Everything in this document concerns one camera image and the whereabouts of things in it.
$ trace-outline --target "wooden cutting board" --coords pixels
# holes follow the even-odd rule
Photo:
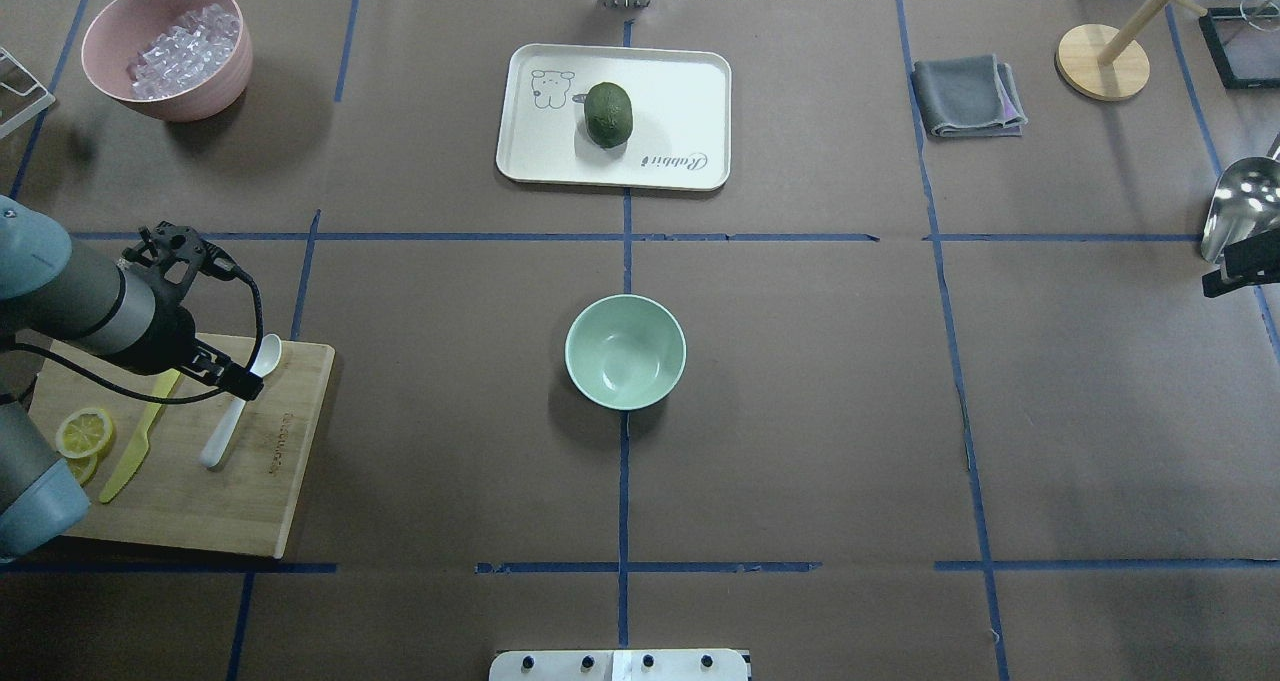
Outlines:
[[[200,334],[216,349],[247,361],[253,339]],[[150,393],[155,376],[136,376],[81,349],[55,342],[52,349],[124,388]],[[31,420],[52,444],[67,415],[105,408],[115,440],[84,485],[92,504],[69,536],[280,558],[293,522],[316,420],[329,385],[334,349],[284,342],[280,365],[268,375],[257,399],[244,407],[228,457],[216,471],[200,452],[230,403],[229,394],[192,405],[166,406],[151,426],[151,451],[124,490],[102,504],[106,484],[133,435],[146,403],[106,390],[55,362],[41,367]],[[172,398],[209,390],[183,376]]]

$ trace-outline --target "yellow knife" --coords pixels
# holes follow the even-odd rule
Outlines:
[[[178,385],[178,379],[180,378],[182,374],[178,371],[165,371],[156,379],[156,385],[151,389],[151,396],[169,398],[170,390],[173,390],[174,385]],[[110,479],[102,486],[102,493],[97,495],[97,501],[110,503],[110,499],[114,499],[115,494],[119,494],[129,479],[133,479],[133,475],[138,472],[138,467],[142,466],[147,452],[151,451],[151,439],[147,434],[151,433],[151,426],[156,422],[156,417],[160,416],[160,410],[163,408],[164,405],[147,403],[147,407],[142,410],[142,419],[138,420],[138,426],[133,430],[129,444],[124,447],[124,456],[120,457],[120,461],[115,462],[115,470],[111,471]]]

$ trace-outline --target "spoon handle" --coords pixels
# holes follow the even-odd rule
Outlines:
[[[223,457],[227,456],[227,444],[230,443],[232,431],[236,430],[236,424],[239,421],[243,411],[244,399],[232,399],[232,405],[227,407],[227,412],[223,413],[223,419],[218,422],[218,428],[214,429],[214,434],[205,442],[205,449],[200,452],[200,463],[205,463],[205,469],[218,466],[223,461]]]

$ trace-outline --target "glass cup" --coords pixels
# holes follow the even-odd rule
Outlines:
[[[1240,15],[1260,31],[1280,29],[1280,0],[1243,0]]]

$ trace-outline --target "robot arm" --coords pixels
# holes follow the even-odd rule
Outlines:
[[[180,306],[197,274],[241,276],[256,301],[252,279],[188,227],[161,221],[141,234],[141,243],[111,262],[58,221],[0,195],[0,352],[23,348],[13,335],[32,329],[134,374],[178,367],[218,389],[196,399],[220,390],[256,398],[262,380],[196,339],[195,321]],[[178,262],[186,271],[170,282],[165,275]],[[64,533],[87,511],[88,498],[67,463],[0,387],[0,561]]]

